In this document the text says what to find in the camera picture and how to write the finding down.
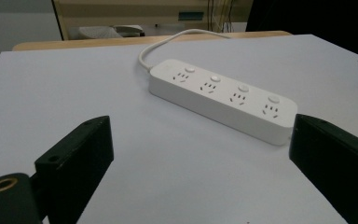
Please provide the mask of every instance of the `electrical socket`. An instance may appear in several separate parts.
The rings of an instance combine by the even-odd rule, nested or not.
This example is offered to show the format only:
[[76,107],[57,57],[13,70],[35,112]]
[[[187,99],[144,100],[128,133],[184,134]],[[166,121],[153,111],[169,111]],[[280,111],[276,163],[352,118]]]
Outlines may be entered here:
[[272,145],[291,136],[297,105],[286,97],[172,59],[150,75],[149,91],[174,104]]

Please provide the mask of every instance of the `white table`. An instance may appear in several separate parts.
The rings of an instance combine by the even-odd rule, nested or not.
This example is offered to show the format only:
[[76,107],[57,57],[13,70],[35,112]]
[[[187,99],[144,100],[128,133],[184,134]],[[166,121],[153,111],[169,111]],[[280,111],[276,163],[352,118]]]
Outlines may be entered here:
[[[147,90],[145,45],[4,52],[0,175],[81,122],[111,117],[115,160],[79,223],[345,223],[275,147]],[[170,43],[174,58],[293,99],[358,136],[358,55],[312,35]]]

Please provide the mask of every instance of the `cable cord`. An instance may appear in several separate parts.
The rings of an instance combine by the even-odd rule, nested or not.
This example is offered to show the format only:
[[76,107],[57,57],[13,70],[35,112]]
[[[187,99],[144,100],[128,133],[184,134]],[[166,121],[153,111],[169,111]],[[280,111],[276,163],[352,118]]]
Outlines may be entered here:
[[147,48],[143,49],[138,55],[138,62],[141,64],[142,67],[144,67],[148,72],[150,72],[150,70],[153,68],[153,66],[145,63],[145,61],[144,61],[145,55],[147,53],[149,53],[151,50],[156,49],[157,47],[170,42],[171,40],[175,39],[176,37],[179,37],[180,35],[188,35],[188,34],[207,34],[207,35],[217,35],[217,36],[227,38],[227,39],[231,38],[228,35],[222,35],[222,34],[218,34],[218,33],[211,32],[211,31],[205,31],[205,30],[199,30],[199,29],[185,30],[185,31],[182,31],[176,35],[170,36],[167,39],[159,41],[159,42],[152,44],[152,45],[148,46]]

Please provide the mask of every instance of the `bolt hole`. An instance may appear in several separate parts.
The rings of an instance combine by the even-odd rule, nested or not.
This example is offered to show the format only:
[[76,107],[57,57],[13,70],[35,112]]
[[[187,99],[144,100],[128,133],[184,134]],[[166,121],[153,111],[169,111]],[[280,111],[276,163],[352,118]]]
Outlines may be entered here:
[[59,156],[52,156],[52,157],[48,158],[48,161],[55,162],[55,161],[57,161],[59,158],[60,158]]
[[17,184],[17,182],[19,182],[19,180],[14,177],[0,180],[0,192],[5,191],[7,189],[11,189]]

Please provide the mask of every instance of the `wooden table edge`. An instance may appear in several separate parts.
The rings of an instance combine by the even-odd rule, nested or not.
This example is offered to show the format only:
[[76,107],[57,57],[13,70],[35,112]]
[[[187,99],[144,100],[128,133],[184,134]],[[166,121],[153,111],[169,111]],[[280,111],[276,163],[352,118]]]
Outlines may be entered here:
[[[226,34],[232,38],[256,38],[268,36],[291,35],[285,31],[261,31],[261,32],[240,32]],[[142,36],[142,37],[127,37],[127,38],[110,38],[110,39],[87,39],[87,40],[66,40],[66,41],[43,41],[43,42],[26,42],[14,46],[13,51],[21,50],[37,50],[37,49],[77,49],[77,48],[92,48],[105,46],[124,46],[137,44],[153,44],[163,39],[170,37],[170,35],[156,35],[156,36]],[[207,40],[221,38],[214,35],[195,34],[195,35],[181,35],[173,41],[190,41],[190,40]]]

